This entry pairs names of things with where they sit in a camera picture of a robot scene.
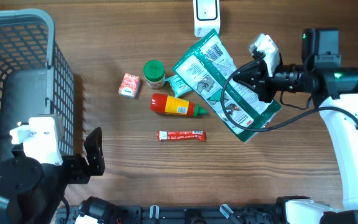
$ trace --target small plastic jar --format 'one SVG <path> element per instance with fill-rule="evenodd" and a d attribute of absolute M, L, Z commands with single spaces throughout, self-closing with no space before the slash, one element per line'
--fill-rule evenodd
<path fill-rule="evenodd" d="M 158 60 L 151 60 L 144 65 L 146 84 L 153 89 L 161 88 L 165 83 L 164 65 Z"/>

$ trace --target green and white packet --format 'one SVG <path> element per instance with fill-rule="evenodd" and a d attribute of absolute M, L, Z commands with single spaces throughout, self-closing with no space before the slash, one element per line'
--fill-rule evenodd
<path fill-rule="evenodd" d="M 166 78 L 165 81 L 171 84 L 171 88 L 175 93 L 175 97 L 180 97 L 192 90 L 178 75 Z"/>
<path fill-rule="evenodd" d="M 221 39 L 213 29 L 185 53 L 172 70 L 201 96 L 226 126 L 243 142 L 255 132 L 235 127 L 224 115 L 220 102 L 222 86 L 236 70 Z M 225 110 L 242 126 L 263 128 L 281 109 L 275 100 L 264 103 L 247 87 L 231 80 L 224 95 Z"/>

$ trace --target plastic crate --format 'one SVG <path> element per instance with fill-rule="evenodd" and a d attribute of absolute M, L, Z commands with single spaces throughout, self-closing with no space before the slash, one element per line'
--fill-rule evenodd
<path fill-rule="evenodd" d="M 52 18 L 40 9 L 0 11 L 0 136 L 38 114 L 61 114 L 63 155 L 73 154 L 74 78 L 55 42 Z M 13 157 L 0 139 L 0 161 Z"/>

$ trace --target green lid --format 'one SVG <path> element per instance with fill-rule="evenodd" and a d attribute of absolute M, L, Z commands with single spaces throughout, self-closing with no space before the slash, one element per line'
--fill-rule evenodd
<path fill-rule="evenodd" d="M 144 76 L 148 81 L 157 82 L 160 81 L 164 75 L 164 65 L 158 60 L 151 60 L 144 65 Z"/>
<path fill-rule="evenodd" d="M 194 108 L 194 117 L 197 117 L 197 115 L 207 114 L 206 109 L 200 108 L 200 106 L 196 105 Z"/>

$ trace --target wooden table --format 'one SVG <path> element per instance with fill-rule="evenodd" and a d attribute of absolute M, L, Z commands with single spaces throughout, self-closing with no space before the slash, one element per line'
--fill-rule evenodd
<path fill-rule="evenodd" d="M 149 109 L 153 93 L 169 84 L 144 83 L 145 62 L 160 60 L 167 76 L 197 41 L 191 2 L 0 6 L 41 8 L 53 17 L 56 40 L 75 73 L 76 150 L 95 127 L 103 130 L 106 171 L 88 185 L 70 185 L 72 204 L 93 195 L 125 205 L 243 205 L 279 196 L 307 195 L 341 207 L 342 187 L 331 139 L 318 114 L 247 143 L 238 140 L 194 92 L 184 99 L 207 108 L 196 118 L 161 116 Z M 251 60 L 248 44 L 272 36 L 284 63 L 301 63 L 302 30 L 338 27 L 344 66 L 358 67 L 358 2 L 222 1 L 221 38 L 237 66 Z M 138 99 L 119 96 L 124 73 L 142 77 Z M 286 94 L 303 106 L 308 95 Z M 284 107 L 271 124 L 300 111 Z M 158 142 L 156 131 L 203 129 L 208 140 Z"/>

